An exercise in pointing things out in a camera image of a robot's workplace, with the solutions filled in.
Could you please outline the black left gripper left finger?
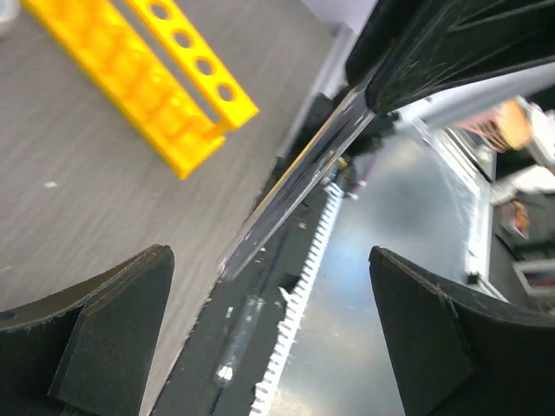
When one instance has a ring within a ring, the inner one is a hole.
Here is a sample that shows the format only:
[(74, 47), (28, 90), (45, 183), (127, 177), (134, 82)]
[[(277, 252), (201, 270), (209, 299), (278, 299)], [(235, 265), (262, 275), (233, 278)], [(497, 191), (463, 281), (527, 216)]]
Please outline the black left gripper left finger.
[(174, 271), (155, 244), (1, 313), (3, 415), (137, 415)]

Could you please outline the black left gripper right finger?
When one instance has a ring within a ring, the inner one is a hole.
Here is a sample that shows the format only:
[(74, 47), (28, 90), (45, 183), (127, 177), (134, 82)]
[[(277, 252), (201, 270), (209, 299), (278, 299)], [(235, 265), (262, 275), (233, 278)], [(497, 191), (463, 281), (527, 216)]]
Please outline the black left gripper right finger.
[(407, 415), (552, 415), (554, 317), (375, 246), (369, 274)]

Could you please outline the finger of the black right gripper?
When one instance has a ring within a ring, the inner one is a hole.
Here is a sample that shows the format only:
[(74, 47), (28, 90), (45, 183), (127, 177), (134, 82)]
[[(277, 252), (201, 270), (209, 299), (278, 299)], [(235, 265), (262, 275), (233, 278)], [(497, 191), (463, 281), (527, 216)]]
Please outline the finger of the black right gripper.
[(345, 63), (386, 114), (431, 94), (554, 60), (552, 1), (379, 1)]

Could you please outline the yellow test tube rack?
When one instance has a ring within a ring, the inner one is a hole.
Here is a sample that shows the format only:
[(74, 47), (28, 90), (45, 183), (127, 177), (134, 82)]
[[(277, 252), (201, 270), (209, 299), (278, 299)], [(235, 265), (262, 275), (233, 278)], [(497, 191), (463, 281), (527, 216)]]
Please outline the yellow test tube rack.
[(109, 1), (26, 1), (58, 44), (185, 179), (258, 108), (173, 1), (130, 1), (218, 115), (212, 121)]

